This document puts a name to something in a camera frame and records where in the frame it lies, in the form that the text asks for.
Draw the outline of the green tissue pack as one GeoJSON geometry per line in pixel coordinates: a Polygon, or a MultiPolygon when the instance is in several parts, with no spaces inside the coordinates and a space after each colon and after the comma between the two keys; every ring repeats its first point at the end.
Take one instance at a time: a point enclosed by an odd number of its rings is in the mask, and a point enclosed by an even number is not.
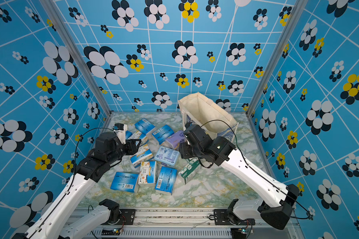
{"type": "Polygon", "coordinates": [[[198,159],[192,159],[188,164],[179,171],[179,179],[183,184],[189,183],[194,176],[199,172],[201,165],[198,159]]]}

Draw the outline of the orange white tissue pack front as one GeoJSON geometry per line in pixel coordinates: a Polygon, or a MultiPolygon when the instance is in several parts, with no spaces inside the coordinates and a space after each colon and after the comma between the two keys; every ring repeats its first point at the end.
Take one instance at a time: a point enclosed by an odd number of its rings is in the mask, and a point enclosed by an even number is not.
{"type": "Polygon", "coordinates": [[[155,186],[157,181],[157,162],[144,161],[140,165],[138,185],[143,187],[155,186]]]}

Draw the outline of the cream canvas tote bag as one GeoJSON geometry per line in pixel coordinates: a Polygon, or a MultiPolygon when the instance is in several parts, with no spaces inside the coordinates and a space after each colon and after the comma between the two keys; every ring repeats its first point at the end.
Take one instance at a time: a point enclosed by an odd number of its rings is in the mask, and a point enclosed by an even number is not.
{"type": "Polygon", "coordinates": [[[182,116],[182,126],[187,123],[198,124],[212,138],[218,136],[233,141],[239,123],[235,118],[201,93],[194,93],[178,100],[182,116]]]}

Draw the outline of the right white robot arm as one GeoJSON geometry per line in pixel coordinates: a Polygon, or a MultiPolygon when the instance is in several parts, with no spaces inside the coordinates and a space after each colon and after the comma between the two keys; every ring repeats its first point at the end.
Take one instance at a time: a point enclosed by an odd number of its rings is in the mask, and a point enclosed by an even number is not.
{"type": "Polygon", "coordinates": [[[186,142],[180,144],[179,150],[182,158],[205,159],[221,166],[262,199],[261,202],[234,199],[225,212],[226,221],[240,225],[243,221],[262,219],[275,229],[283,230],[286,227],[299,195],[296,185],[285,185],[272,178],[250,162],[230,140],[222,136],[212,139],[198,124],[187,123],[184,136],[186,142]]]}

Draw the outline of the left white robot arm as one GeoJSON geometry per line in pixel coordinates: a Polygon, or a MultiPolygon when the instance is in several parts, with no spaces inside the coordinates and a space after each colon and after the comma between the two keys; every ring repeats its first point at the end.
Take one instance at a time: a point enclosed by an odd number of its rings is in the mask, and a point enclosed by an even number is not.
{"type": "Polygon", "coordinates": [[[125,222],[119,204],[109,199],[99,203],[87,215],[66,226],[68,219],[84,196],[126,155],[134,155],[141,145],[140,139],[126,139],[125,131],[102,133],[95,146],[75,167],[67,186],[44,214],[24,233],[14,234],[15,239],[82,239],[104,223],[125,222]]]}

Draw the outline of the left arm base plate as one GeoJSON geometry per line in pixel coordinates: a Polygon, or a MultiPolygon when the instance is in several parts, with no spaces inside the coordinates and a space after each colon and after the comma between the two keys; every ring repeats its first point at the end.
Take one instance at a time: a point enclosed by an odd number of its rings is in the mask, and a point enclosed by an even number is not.
{"type": "Polygon", "coordinates": [[[136,210],[135,209],[118,209],[113,210],[110,214],[109,220],[105,223],[106,225],[133,225],[136,210]]]}

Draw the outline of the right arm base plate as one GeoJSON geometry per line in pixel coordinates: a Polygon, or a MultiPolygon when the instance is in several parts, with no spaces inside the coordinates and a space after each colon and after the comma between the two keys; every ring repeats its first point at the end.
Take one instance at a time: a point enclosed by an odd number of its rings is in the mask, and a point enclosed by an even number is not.
{"type": "Polygon", "coordinates": [[[217,226],[254,226],[256,224],[254,219],[241,220],[227,209],[214,209],[213,213],[208,218],[214,221],[217,226]]]}

